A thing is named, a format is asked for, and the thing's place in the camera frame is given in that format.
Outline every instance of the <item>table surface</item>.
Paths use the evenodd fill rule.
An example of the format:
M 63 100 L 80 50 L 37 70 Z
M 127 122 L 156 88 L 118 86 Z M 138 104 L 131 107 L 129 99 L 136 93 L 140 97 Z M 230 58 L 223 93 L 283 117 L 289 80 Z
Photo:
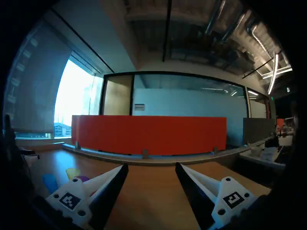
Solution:
M 79 168 L 89 178 L 105 173 L 118 164 L 107 163 L 64 150 L 40 153 L 41 159 L 31 167 L 37 192 L 48 196 L 42 175 L 52 173 L 59 186 L 68 182 L 65 170 Z M 209 177 L 221 180 L 231 176 L 254 195 L 268 194 L 270 189 L 216 163 L 189 165 Z M 198 229 L 198 224 L 179 183 L 174 166 L 129 166 L 105 229 Z

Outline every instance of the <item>roller shade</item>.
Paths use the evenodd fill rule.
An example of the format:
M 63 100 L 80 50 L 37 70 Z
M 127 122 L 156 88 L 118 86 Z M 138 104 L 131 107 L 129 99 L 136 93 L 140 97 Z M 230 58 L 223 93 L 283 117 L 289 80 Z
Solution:
M 71 49 L 41 24 L 21 46 L 8 78 L 4 113 L 22 133 L 53 133 L 56 95 Z

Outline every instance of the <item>exposed ceiling duct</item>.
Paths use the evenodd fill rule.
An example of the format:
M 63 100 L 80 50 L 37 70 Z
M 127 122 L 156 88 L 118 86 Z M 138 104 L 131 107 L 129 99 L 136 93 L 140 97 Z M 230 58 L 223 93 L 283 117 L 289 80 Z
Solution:
M 232 35 L 232 33 L 238 28 L 238 26 L 240 25 L 240 23 L 242 22 L 243 18 L 245 17 L 246 12 L 244 10 L 242 10 L 240 13 L 238 13 L 234 23 L 228 27 L 228 29 L 226 30 L 226 33 L 224 34 L 223 38 L 222 38 L 222 42 L 227 41 L 227 39 Z
M 210 21 L 208 23 L 207 29 L 205 31 L 206 35 L 210 35 L 211 34 L 212 28 L 213 28 L 215 22 L 217 21 L 217 19 L 220 17 L 221 12 L 222 12 L 222 10 L 223 10 L 223 8 L 225 6 L 225 2 L 226 2 L 225 0 L 217 0 L 215 2 L 212 16 L 210 18 Z

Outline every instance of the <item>red room divider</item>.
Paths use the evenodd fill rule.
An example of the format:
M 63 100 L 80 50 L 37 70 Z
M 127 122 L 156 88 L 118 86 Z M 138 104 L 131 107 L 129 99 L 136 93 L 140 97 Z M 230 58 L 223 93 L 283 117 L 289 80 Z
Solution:
M 119 154 L 183 155 L 226 148 L 226 117 L 91 116 L 72 120 L 72 141 Z

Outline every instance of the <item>fluorescent light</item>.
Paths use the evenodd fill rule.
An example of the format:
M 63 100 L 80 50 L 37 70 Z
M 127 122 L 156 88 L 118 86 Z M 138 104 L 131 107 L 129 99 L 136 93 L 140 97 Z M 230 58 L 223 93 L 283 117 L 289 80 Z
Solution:
M 276 73 L 277 73 L 277 67 L 278 67 L 278 54 L 275 55 L 275 60 L 274 60 L 274 68 L 273 68 L 273 76 L 271 78 L 271 82 L 270 82 L 270 86 L 269 86 L 269 90 L 267 91 L 267 93 L 270 95 L 270 93 L 272 92 L 274 83 L 275 83 L 275 78 L 276 78 Z
M 255 92 L 253 92 L 253 91 L 248 90 L 248 92 L 251 93 L 251 94 L 254 94 L 254 95 L 258 96 L 258 94 L 255 93 Z
M 291 68 L 291 66 L 290 65 L 287 65 L 287 66 L 285 66 L 285 67 L 283 67 L 283 68 L 280 68 L 280 69 L 278 69 L 277 71 L 280 71 L 280 70 L 282 70 L 282 69 L 286 69 L 286 68 Z M 259 73 L 261 76 L 264 76 L 264 75 L 268 75 L 268 74 L 273 74 L 273 71 L 271 71 L 271 72 L 268 72 L 268 73 L 266 73 L 266 74 L 261 74 L 261 73 Z
M 202 88 L 202 89 L 208 89 L 208 90 L 223 90 L 223 89 L 211 89 L 211 88 Z
M 284 70 L 284 71 L 280 71 L 280 72 L 278 72 L 276 75 L 283 74 L 283 73 L 285 73 L 285 72 L 290 72 L 290 71 L 292 71 L 292 68 L 286 69 L 286 70 Z M 270 74 L 270 75 L 268 75 L 268 76 L 266 76 L 266 77 L 263 77 L 262 79 L 269 78 L 269 77 L 272 77 L 272 76 L 273 76 L 273 74 Z

